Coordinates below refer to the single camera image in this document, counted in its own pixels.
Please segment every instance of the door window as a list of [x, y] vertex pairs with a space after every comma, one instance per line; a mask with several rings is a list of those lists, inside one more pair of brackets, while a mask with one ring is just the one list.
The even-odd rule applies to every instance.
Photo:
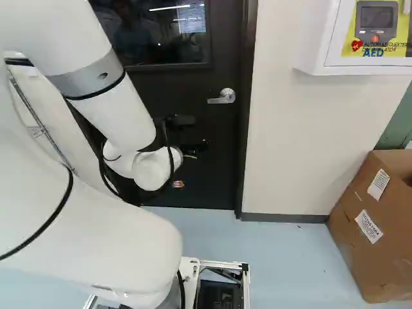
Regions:
[[203, 0], [89, 0], [124, 66], [207, 63]]

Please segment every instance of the baseboard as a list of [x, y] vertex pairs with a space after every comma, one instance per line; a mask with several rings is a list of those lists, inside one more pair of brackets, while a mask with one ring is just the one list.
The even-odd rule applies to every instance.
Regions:
[[242, 212], [241, 220], [256, 222], [326, 223], [328, 216], [316, 214], [260, 214]]

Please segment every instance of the red heart logo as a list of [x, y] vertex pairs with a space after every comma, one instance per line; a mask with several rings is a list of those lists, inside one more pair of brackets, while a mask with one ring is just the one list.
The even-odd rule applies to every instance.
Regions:
[[352, 50], [355, 52], [363, 46], [363, 41], [352, 41]]

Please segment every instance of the yellow label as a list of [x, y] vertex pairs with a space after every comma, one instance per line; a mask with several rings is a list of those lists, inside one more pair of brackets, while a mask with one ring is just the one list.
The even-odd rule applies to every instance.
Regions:
[[355, 3], [348, 34], [342, 49], [342, 57], [405, 57], [410, 17], [409, 14], [405, 15], [402, 13], [404, 0], [382, 0], [382, 2], [393, 1], [398, 3], [397, 37], [389, 42], [384, 42], [384, 46], [376, 47], [370, 44], [370, 42], [363, 42], [355, 36], [356, 9], [359, 1], [365, 0], [357, 0]]

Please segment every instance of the orange light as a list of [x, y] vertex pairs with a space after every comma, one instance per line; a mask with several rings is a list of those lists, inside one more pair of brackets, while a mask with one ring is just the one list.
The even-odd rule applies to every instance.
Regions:
[[371, 42], [372, 43], [376, 43], [376, 42], [378, 42], [379, 41], [379, 37], [377, 36], [377, 35], [374, 35], [372, 38], [371, 38]]

